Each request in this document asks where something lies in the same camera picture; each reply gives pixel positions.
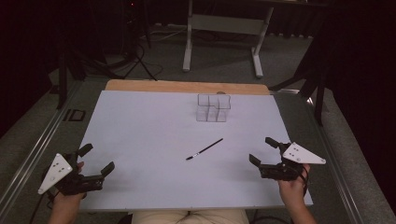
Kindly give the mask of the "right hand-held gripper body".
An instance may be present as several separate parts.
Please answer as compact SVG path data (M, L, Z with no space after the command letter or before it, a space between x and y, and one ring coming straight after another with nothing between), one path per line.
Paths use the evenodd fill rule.
M281 162L276 165L261 164L262 178L291 181L302 176L304 164L325 164L326 160L297 143L279 143Z

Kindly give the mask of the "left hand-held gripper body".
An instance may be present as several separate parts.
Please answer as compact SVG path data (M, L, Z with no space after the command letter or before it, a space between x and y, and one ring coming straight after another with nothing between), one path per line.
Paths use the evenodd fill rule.
M57 153L43 177L37 193L42 195L55 187L63 195L76 195L88 191L101 190L105 180L105 170L99 175L85 176L78 172L78 157L84 153Z

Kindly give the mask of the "black pen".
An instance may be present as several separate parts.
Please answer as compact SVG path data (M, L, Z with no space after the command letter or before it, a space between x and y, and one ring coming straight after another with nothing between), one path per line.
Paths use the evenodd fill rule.
M223 141L223 138L220 138L218 141L216 141L216 142L212 143L211 145L209 145L209 146L203 148L202 150L196 152L195 154L190 155L188 158L185 159L185 161L192 160L193 158L197 157L198 155L204 153L205 151L209 150L209 149L212 148L213 146L217 145L217 144L220 143L221 141Z

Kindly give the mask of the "clear acrylic organizer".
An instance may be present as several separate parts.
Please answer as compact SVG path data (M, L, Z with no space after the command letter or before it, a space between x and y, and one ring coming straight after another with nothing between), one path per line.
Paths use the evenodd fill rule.
M196 120L202 122L226 122L231 111L231 96L227 94L199 94Z

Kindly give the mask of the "person's right hand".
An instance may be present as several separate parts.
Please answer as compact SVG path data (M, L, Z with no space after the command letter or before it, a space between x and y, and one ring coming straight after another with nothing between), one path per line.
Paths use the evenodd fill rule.
M277 181L280 197L284 204L290 201L304 201L304 187L306 186L306 179L308 177L309 170L310 166L308 164L304 164L301 177L292 181Z

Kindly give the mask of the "black floor socket plate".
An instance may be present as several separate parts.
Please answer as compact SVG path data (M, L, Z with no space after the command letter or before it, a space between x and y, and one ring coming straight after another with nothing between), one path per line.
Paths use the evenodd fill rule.
M83 121L86 116L84 110L68 109L64 115L63 121Z

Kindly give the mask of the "white paper sheet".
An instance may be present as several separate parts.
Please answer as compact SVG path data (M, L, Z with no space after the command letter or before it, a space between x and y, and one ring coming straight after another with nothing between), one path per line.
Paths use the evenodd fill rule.
M115 169L81 209L279 207L277 183L248 160L280 161L264 141L289 139L275 98L232 95L226 122L197 121L196 107L194 93L102 91L83 138L93 146L83 172L94 175L112 161Z

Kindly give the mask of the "black stand leg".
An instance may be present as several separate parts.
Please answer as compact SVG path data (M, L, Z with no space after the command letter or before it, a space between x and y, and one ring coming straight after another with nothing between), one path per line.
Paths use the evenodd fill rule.
M321 113L326 76L329 71L328 59L330 55L331 51L314 39L298 65L293 77L269 87L270 91L280 91L281 89L304 79L304 84L300 88L298 94L302 98L309 98L314 91L317 92L314 118L319 126L322 126Z

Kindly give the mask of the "person's beige pants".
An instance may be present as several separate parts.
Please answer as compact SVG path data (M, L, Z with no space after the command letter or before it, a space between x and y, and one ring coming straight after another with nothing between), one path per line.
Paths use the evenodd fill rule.
M135 212L131 224L249 224L243 209Z

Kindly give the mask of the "white metal stand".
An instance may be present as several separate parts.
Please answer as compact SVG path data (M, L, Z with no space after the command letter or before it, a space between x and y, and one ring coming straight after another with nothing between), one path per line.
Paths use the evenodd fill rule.
M260 53L266 36L274 8L267 7L262 19L248 19L227 17L213 14L198 14L193 12L196 0L188 0L188 15L186 25L186 46L182 70L191 70L192 36L195 31L208 32L213 35L224 35L220 42L231 42L231 37L253 37L257 38L255 46L250 48L251 61L253 63L256 78L263 78L262 62Z

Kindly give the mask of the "black tripod stand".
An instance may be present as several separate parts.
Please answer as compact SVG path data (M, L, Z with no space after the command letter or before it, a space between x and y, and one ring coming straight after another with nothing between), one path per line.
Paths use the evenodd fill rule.
M141 65L149 79L157 80L143 62L146 51L141 43L142 37L151 48L146 0L120 0L120 9L121 28L126 32L129 44L125 51L125 59L131 64L131 68L123 77L127 78L138 65Z

